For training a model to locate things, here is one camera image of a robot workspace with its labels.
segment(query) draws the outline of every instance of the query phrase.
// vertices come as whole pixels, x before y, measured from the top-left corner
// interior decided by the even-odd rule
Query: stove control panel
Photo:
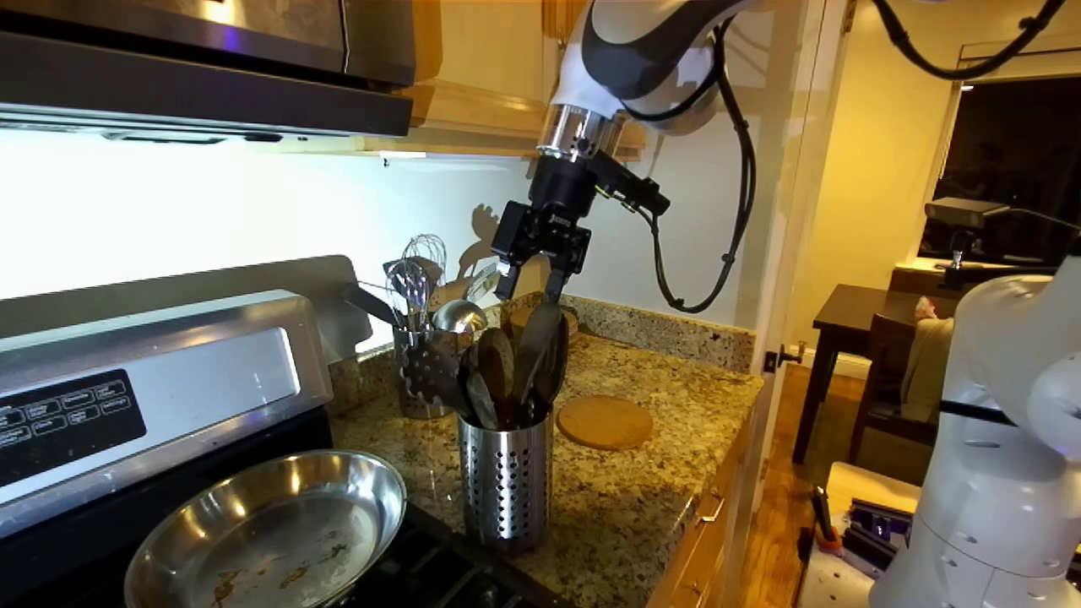
[[[146,436],[124,373],[0,394],[0,488]]]

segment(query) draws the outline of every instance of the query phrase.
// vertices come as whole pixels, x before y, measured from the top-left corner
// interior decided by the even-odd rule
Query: stainless steel pan
[[[243,470],[171,514],[134,551],[129,608],[330,605],[407,518],[401,475],[318,449]]]

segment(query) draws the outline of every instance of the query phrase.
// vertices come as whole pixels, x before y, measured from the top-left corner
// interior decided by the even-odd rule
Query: chair
[[[953,320],[872,317],[869,383],[859,403],[850,463],[859,463],[865,430],[936,444]]]

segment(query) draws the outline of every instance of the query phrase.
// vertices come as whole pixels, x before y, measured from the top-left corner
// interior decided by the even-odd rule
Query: wooden cutting board
[[[651,414],[622,394],[574,394],[557,410],[557,427],[598,449],[637,449],[651,436]]]

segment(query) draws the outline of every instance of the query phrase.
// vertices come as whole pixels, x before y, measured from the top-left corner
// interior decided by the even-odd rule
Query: granite countertop
[[[337,366],[330,377],[336,444],[386,456],[417,507],[462,532],[455,414],[398,414],[390,355]],[[754,376],[578,332],[555,410],[624,394],[651,413],[651,439],[604,454],[555,430],[549,541],[512,562],[574,605],[647,605],[756,392]]]

